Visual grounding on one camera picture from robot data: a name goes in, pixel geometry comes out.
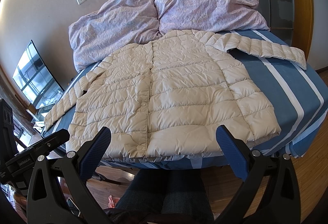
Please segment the lilac floral duvet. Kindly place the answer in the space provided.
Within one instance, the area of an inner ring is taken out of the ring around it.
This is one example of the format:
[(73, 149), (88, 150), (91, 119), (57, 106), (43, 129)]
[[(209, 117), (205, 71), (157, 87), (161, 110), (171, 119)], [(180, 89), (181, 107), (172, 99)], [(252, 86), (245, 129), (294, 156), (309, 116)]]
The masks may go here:
[(77, 71), (131, 43), (146, 44), (171, 30), (231, 31), (269, 26), (259, 0), (108, 0), (68, 29)]

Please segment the cream quilted down jacket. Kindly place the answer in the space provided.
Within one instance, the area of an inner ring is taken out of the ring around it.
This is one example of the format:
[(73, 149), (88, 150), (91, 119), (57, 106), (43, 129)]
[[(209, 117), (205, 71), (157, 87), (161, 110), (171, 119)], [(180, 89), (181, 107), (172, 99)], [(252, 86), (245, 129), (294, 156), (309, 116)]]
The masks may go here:
[(256, 146), (281, 129), (273, 105), (231, 49), (306, 68), (298, 48), (235, 33), (170, 31), (104, 58), (62, 96), (46, 115), (45, 127), (74, 109), (67, 151), (107, 127), (112, 139), (104, 158), (120, 161), (219, 155), (220, 125)]

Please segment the flat screen television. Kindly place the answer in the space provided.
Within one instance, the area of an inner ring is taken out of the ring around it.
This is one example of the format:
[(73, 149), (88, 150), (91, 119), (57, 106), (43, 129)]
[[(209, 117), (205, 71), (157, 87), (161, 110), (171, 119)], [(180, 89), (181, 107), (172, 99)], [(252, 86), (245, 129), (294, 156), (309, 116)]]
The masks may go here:
[(45, 65), (33, 41), (24, 50), (12, 79), (36, 109), (55, 104), (63, 94), (63, 88)]

